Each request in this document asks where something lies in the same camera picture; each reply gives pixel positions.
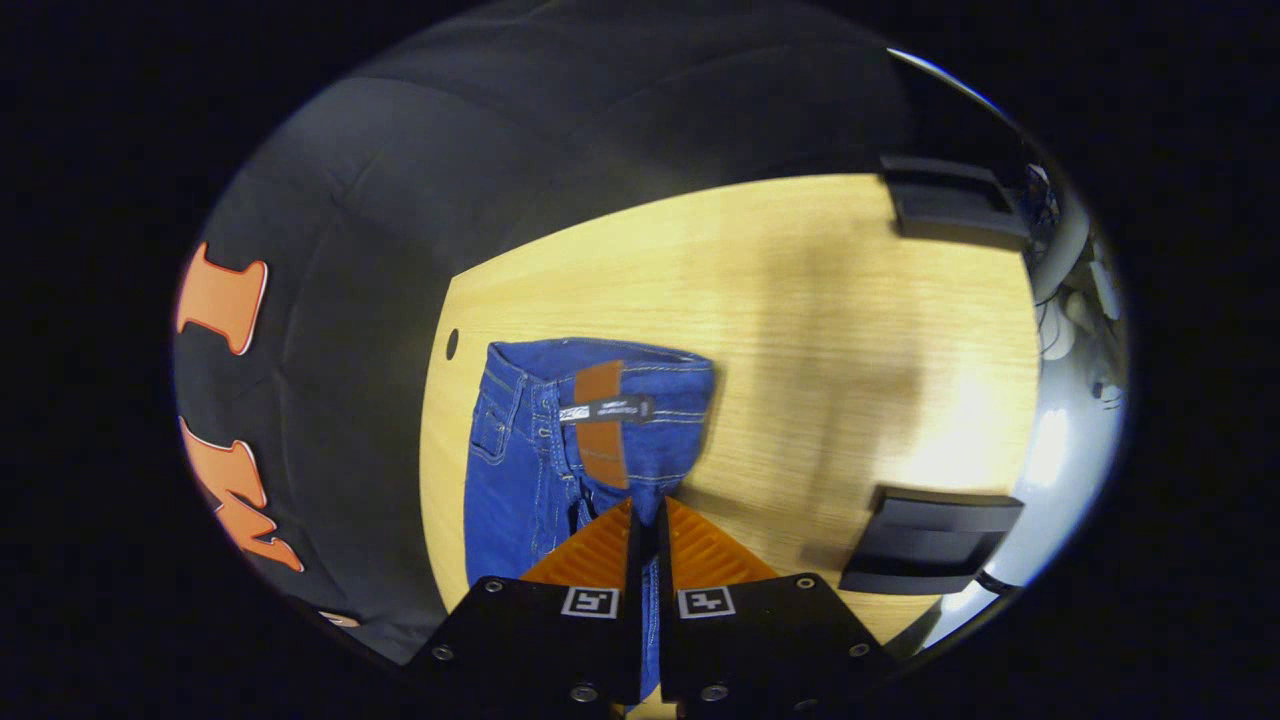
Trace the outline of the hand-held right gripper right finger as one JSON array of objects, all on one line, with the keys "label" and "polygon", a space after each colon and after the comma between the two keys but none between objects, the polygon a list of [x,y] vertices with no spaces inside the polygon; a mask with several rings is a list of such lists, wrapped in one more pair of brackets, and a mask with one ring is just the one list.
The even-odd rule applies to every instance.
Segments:
[{"label": "hand-held right gripper right finger", "polygon": [[849,717],[896,659],[819,575],[782,575],[701,514],[657,516],[660,693],[681,717]]}]

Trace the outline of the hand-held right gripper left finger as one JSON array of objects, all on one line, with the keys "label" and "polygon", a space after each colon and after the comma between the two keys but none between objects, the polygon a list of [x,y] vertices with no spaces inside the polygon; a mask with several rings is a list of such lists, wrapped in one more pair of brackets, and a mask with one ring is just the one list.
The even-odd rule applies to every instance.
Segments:
[{"label": "hand-held right gripper left finger", "polygon": [[640,701],[644,537],[630,501],[518,577],[486,575],[403,669],[430,714],[622,714]]}]

